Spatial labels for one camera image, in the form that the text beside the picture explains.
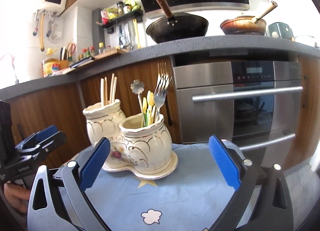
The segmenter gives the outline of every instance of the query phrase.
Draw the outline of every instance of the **ceramic saucer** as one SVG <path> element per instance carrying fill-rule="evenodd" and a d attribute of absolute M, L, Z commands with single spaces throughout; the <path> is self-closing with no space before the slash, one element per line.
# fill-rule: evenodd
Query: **ceramic saucer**
<path fill-rule="evenodd" d="M 123 171 L 123 170 L 130 170 L 134 175 L 136 175 L 139 178 L 142 179 L 160 179 L 165 176 L 168 176 L 171 172 L 175 170 L 178 164 L 178 156 L 174 151 L 171 151 L 170 155 L 170 163 L 166 169 L 159 173 L 154 173 L 154 174 L 145 174 L 145 173 L 140 173 L 138 172 L 133 166 L 131 165 L 126 165 L 126 166 L 121 166 L 118 168 L 111 168 L 109 167 L 106 163 L 103 164 L 102 169 L 108 172 L 118 172 L 118 171 Z"/>

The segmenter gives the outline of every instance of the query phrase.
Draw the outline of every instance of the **flower-shaped spoon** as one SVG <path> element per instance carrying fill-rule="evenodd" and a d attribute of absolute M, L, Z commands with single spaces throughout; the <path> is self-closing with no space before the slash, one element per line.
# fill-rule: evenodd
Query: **flower-shaped spoon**
<path fill-rule="evenodd" d="M 143 118 L 143 109 L 142 109 L 142 102 L 141 102 L 140 95 L 144 91 L 144 84 L 143 84 L 143 82 L 140 82 L 138 79 L 134 80 L 133 83 L 131 84 L 131 89 L 132 89 L 133 93 L 138 95 L 140 110 L 141 110 L 141 114 L 142 114 L 142 118 Z M 146 122 L 144 120 L 142 120 L 142 121 L 143 121 L 144 127 L 146 127 Z"/>

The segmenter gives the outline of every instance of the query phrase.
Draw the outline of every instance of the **tablecloth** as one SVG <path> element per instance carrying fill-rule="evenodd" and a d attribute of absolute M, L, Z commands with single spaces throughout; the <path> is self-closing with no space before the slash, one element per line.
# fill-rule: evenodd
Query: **tablecloth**
<path fill-rule="evenodd" d="M 218 218 L 234 189 L 227 186 L 208 145 L 173 144 L 172 150 L 179 161 L 165 178 L 145 181 L 130 171 L 101 170 L 85 191 L 113 231 L 202 231 Z M 81 227 L 70 205 L 66 208 Z M 249 203 L 238 226 L 247 223 L 251 212 Z"/>

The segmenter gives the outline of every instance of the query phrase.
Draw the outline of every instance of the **oven handle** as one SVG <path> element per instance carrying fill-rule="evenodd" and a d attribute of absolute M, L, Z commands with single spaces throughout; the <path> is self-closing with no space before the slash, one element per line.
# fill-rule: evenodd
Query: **oven handle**
<path fill-rule="evenodd" d="M 273 145 L 273 144 L 277 144 L 277 143 L 282 142 L 282 141 L 293 139 L 295 136 L 296 135 L 293 133 L 293 134 L 289 134 L 289 135 L 286 135 L 286 136 L 283 136 L 281 138 L 274 139 L 274 140 L 271 140 L 271 141 L 267 141 L 267 142 L 263 142 L 263 143 L 259 143 L 259 144 L 252 144 L 252 145 L 242 146 L 242 147 L 239 147 L 239 149 L 242 152 L 243 151 L 255 150 L 255 149 L 266 147 L 268 145 Z"/>
<path fill-rule="evenodd" d="M 303 89 L 302 86 L 291 86 L 291 87 L 249 90 L 249 91 L 239 91 L 239 92 L 229 92 L 229 93 L 194 95 L 192 97 L 192 101 L 194 103 L 198 103 L 198 102 L 218 101 L 218 100 L 227 100 L 227 99 L 241 99 L 244 97 L 301 92 L 302 89 Z"/>

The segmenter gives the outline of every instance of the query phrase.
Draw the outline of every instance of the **silver fork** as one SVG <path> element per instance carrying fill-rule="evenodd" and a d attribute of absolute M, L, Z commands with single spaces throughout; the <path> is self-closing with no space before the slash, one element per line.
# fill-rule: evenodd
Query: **silver fork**
<path fill-rule="evenodd" d="M 172 80 L 172 77 L 170 77 L 169 79 L 167 64 L 162 63 L 160 64 L 160 66 L 158 64 L 158 80 L 157 80 L 157 86 L 156 86 L 155 95 L 154 95 L 154 102 L 157 108 L 156 121 L 159 118 L 160 108 L 164 104 L 171 80 Z"/>

